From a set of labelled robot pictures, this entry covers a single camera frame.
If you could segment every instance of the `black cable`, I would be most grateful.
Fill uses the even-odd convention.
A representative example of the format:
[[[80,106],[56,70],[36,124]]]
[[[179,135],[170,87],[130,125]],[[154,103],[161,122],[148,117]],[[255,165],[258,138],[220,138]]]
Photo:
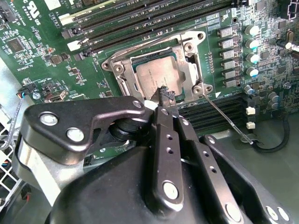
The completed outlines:
[[[256,151],[258,151],[259,153],[275,153],[275,152],[278,152],[279,150],[283,149],[286,146],[286,144],[288,143],[289,138],[290,138],[290,124],[289,124],[289,121],[288,121],[289,115],[285,112],[282,112],[280,114],[280,117],[282,118],[283,127],[284,127],[284,131],[285,131],[284,138],[283,138],[282,142],[274,148],[261,148],[261,147],[258,146],[258,142],[254,141],[252,147]]]

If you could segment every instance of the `cpu socket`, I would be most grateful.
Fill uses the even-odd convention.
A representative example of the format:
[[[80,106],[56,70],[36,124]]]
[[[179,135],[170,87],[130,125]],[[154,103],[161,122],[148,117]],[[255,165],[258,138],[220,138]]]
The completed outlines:
[[[205,32],[186,31],[145,42],[116,52],[102,68],[114,73],[124,96],[144,102],[157,88],[167,86],[175,91],[177,101],[192,102],[213,90],[211,85],[203,84],[199,62],[198,48],[205,38]]]

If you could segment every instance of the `integrated circuit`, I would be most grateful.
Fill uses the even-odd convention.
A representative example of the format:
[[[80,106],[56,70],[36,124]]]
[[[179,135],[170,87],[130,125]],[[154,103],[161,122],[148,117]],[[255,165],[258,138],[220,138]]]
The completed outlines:
[[[10,41],[7,41],[7,44],[14,53],[18,53],[25,49],[22,43],[20,42],[19,38],[15,38]]]

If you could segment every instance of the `white label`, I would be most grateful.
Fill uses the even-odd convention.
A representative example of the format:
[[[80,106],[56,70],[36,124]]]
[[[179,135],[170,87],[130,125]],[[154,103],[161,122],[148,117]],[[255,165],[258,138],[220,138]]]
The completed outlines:
[[[44,0],[44,1],[47,4],[50,11],[55,8],[61,7],[59,0]]]

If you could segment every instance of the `cable connector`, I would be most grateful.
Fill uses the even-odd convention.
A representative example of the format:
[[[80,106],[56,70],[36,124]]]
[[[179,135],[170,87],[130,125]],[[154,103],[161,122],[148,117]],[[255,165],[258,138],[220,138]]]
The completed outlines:
[[[22,88],[20,88],[16,95],[19,98],[24,98],[26,95],[29,95],[30,93],[32,93],[33,90],[35,90],[35,89],[36,89],[35,83],[30,83],[30,84],[25,85]]]

